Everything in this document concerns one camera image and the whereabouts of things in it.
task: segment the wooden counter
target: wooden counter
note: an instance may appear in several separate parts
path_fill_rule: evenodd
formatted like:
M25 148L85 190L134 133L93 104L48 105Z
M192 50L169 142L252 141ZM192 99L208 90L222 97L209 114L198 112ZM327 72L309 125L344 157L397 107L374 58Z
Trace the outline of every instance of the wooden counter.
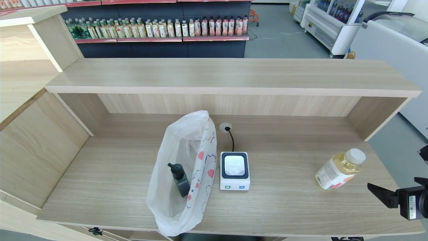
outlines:
M38 219L110 229L156 230L146 195L163 133L181 115L110 114L76 156ZM189 232L261 236L410 234L424 229L388 209L367 182L396 189L388 171L344 117L211 116L233 124L247 151L248 192L221 191L217 169L202 222ZM217 132L217 151L230 136ZM360 148L363 171L324 191L314 175L333 155Z

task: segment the refrigerator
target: refrigerator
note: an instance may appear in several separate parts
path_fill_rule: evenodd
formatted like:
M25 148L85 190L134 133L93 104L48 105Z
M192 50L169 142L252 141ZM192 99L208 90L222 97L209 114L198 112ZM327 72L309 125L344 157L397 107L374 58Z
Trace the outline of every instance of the refrigerator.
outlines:
M412 13L377 12L364 19L347 59L383 60L422 93L400 113L428 138L428 22Z

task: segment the white plastic bag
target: white plastic bag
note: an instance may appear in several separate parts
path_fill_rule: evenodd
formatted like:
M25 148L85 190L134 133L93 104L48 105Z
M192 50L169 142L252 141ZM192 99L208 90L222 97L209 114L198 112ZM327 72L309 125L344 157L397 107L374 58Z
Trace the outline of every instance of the white plastic bag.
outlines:
M168 163L179 163L190 183L181 197ZM217 136L208 111L187 114L165 131L150 179L147 205L160 232L177 236L202 221L217 165Z

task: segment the bottled drink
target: bottled drink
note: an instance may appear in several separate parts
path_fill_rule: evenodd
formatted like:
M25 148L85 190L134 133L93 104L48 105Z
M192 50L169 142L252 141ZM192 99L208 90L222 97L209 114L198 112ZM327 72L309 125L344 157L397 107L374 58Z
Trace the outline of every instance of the bottled drink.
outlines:
M341 187L361 171L361 164L366 155L359 149L352 148L346 153L332 157L316 174L316 183L324 190Z

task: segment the gray floor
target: gray floor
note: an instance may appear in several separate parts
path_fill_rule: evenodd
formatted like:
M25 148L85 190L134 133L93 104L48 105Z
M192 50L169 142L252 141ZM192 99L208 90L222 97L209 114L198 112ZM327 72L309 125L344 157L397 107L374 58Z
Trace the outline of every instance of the gray floor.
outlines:
M253 5L259 14L260 26L253 23L249 29L257 35L247 42L248 58L328 58L328 50L293 21L288 5ZM427 140L401 116L395 116L370 141L386 169L399 187L414 186L413 177L427 177L428 165L417 154ZM421 223L428 230L428 220ZM1 241L43 241L45 239L0 230ZM427 241L428 233L420 235L387 236L372 241Z
M259 27L250 22L245 58L328 58L329 51L293 20L288 5L253 4Z

